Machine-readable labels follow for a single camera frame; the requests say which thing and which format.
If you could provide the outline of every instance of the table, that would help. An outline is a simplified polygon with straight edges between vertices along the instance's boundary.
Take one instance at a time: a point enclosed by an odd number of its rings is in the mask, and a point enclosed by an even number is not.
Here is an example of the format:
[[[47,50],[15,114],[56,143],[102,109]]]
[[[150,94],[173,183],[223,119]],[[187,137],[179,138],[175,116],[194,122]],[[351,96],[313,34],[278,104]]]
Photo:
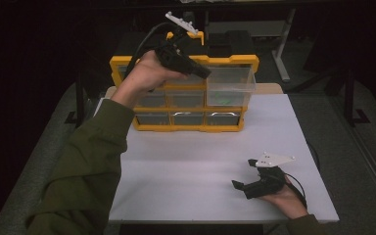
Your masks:
[[[338,221],[287,95],[254,95],[241,132],[142,132],[130,127],[110,221],[120,223],[272,223],[275,207],[247,200],[231,180],[258,180],[247,160],[264,151],[295,156],[281,168],[305,188],[320,222]]]

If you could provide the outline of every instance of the hand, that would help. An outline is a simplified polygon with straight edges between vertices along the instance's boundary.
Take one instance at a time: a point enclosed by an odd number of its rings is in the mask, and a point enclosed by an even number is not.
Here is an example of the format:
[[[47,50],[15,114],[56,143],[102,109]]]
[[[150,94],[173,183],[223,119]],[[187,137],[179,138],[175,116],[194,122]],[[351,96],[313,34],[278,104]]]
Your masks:
[[[286,175],[285,178],[286,182],[291,183]],[[265,195],[259,198],[276,206],[290,219],[308,214],[301,200],[299,200],[298,196],[287,185],[284,185],[283,188],[275,194]]]
[[[161,66],[155,51],[148,51],[121,83],[112,100],[133,109],[148,91],[157,88],[169,79],[186,79],[187,75]]]

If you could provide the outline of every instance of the gray floor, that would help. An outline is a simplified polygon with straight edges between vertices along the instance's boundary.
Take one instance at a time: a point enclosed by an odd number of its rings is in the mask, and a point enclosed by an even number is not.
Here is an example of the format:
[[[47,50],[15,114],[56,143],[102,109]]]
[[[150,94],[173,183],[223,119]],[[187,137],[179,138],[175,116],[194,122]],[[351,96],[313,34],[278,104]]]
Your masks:
[[[283,54],[290,83],[282,83],[270,50],[276,41],[256,41],[260,58],[258,82],[277,82],[284,89],[294,87],[315,73],[302,70],[311,43],[289,42]],[[376,104],[365,87],[355,85],[354,107],[363,109],[371,123],[349,127],[343,120],[343,96],[328,97],[322,92],[327,79],[308,90],[291,94],[290,99],[306,140],[314,147],[320,160],[320,173],[335,205],[340,221],[329,223],[329,234],[376,234],[376,181],[365,160],[371,155],[376,162]],[[17,186],[0,214],[0,234],[24,234],[24,218],[39,198],[46,178],[57,160],[63,143],[74,130],[65,124],[74,111],[74,87],[60,100],[44,130]],[[105,234],[118,234],[119,226],[111,224]],[[271,234],[287,234],[280,226]]]

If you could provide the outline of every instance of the plastic drawer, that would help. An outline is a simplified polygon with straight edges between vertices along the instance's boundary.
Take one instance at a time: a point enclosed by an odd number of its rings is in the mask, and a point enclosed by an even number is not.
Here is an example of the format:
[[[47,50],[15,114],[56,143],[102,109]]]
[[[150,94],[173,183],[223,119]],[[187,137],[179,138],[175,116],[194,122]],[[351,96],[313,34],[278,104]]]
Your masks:
[[[204,83],[205,83],[205,80],[203,78],[200,78],[194,74],[190,74],[188,78],[184,80],[172,79],[166,82],[166,84],[171,84],[171,85],[200,85]]]
[[[237,125],[239,121],[240,113],[207,112],[207,125]]]
[[[118,72],[120,72],[121,76],[124,77],[124,74],[126,73],[127,66],[118,66],[117,67]]]
[[[207,105],[246,107],[255,90],[255,74],[251,67],[211,68],[207,78]]]
[[[166,92],[167,104],[172,108],[202,108],[204,91],[172,90]]]
[[[169,125],[169,117],[166,112],[140,112],[136,118],[141,125]]]
[[[163,91],[154,91],[139,100],[137,107],[155,108],[165,107],[165,93]]]
[[[201,112],[174,112],[170,113],[173,125],[202,125],[204,113]]]

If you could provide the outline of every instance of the white tabletop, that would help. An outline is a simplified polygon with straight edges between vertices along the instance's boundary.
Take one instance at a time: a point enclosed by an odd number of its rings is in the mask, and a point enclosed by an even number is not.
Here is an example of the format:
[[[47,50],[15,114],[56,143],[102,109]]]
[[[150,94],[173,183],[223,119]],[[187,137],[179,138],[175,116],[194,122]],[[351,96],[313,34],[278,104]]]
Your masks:
[[[231,183],[259,180],[248,159],[265,151],[295,156],[296,161],[280,167],[304,186],[309,212],[321,222],[339,220],[287,95],[254,95],[240,132],[151,132],[130,127],[127,144],[110,221],[284,221],[275,207],[247,200]]]

